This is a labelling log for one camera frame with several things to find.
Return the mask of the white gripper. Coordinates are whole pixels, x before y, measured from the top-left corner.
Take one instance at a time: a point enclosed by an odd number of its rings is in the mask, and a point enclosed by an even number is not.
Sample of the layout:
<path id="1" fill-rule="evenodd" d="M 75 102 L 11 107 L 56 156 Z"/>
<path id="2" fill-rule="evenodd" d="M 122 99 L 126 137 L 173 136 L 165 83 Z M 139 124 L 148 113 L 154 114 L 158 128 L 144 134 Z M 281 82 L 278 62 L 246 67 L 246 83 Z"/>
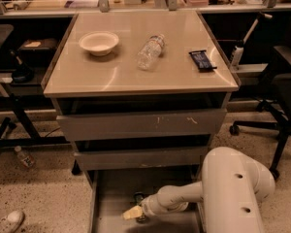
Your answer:
<path id="1" fill-rule="evenodd" d="M 125 211 L 122 214 L 122 218 L 125 220 L 133 219 L 142 216 L 158 216 L 164 213 L 164 208 L 158 201 L 158 195 L 153 194 L 146 197 L 142 202 L 141 206 L 137 205 L 131 209 Z"/>

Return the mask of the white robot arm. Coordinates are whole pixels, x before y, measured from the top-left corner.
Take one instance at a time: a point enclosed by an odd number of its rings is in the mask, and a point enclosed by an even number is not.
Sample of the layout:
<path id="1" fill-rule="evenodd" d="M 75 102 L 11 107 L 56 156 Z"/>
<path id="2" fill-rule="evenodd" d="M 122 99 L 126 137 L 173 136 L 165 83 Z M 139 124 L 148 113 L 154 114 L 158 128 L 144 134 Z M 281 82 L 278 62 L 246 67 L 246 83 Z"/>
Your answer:
<path id="1" fill-rule="evenodd" d="M 274 192 L 275 179 L 267 167 L 238 150 L 218 147 L 206 155 L 198 182 L 165 185 L 122 217 L 182 212 L 201 202 L 207 233 L 265 233 L 259 204 Z"/>

